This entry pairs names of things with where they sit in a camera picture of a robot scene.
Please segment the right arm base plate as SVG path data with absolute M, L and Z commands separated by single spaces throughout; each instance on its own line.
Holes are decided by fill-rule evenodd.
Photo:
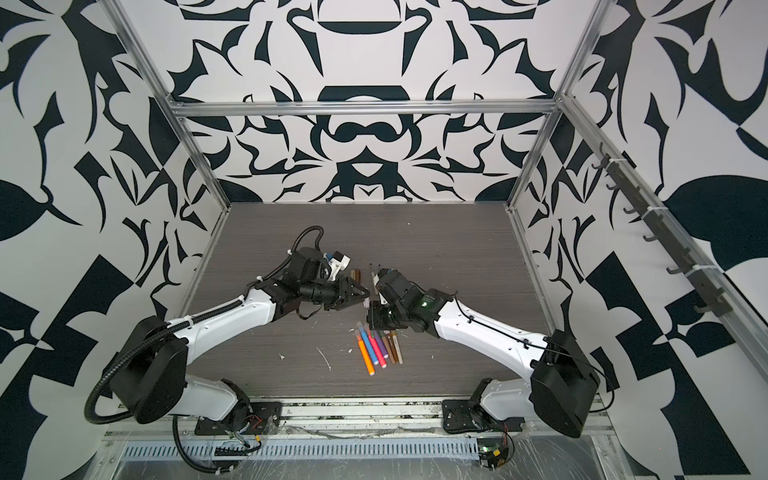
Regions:
M 525 419 L 509 417 L 497 420 L 478 400 L 443 400 L 441 402 L 442 428 L 452 435 L 490 431 L 521 432 Z

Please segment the tan brown marker pen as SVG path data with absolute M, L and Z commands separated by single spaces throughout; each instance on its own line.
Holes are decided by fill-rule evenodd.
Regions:
M 378 268 L 376 266 L 374 266 L 372 263 L 370 263 L 369 264 L 369 271 L 370 271 L 371 284 L 372 284 L 372 287 L 373 287 L 373 291 L 376 292 L 377 291 L 376 284 L 378 282 L 378 276 L 377 276 Z

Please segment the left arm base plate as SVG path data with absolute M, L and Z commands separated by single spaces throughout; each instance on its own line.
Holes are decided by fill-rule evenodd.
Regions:
M 197 436 L 216 436 L 231 432 L 241 435 L 260 435 L 277 427 L 282 418 L 283 403 L 279 401 L 239 402 L 223 420 L 200 417 L 194 429 Z

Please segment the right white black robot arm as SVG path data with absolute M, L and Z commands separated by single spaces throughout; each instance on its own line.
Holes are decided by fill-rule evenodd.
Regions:
M 530 332 L 484 315 L 449 294 L 424 289 L 402 273 L 381 269 L 373 277 L 378 299 L 367 321 L 376 330 L 411 329 L 464 345 L 508 368 L 523 382 L 490 380 L 479 387 L 478 413 L 498 422 L 513 416 L 514 399 L 525 395 L 535 415 L 554 431 L 581 436 L 601 381 L 573 333 Z

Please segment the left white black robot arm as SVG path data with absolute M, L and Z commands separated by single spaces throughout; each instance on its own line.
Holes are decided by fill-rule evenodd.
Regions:
M 254 414 L 249 397 L 230 380 L 189 374 L 188 366 L 228 340 L 298 313 L 303 303 L 324 311 L 363 303 L 370 293 L 345 274 L 349 262 L 340 252 L 295 249 L 229 302 L 173 320 L 140 321 L 88 395 L 85 420 L 107 425 L 132 418 L 148 424 L 166 416 L 196 416 L 242 431 Z

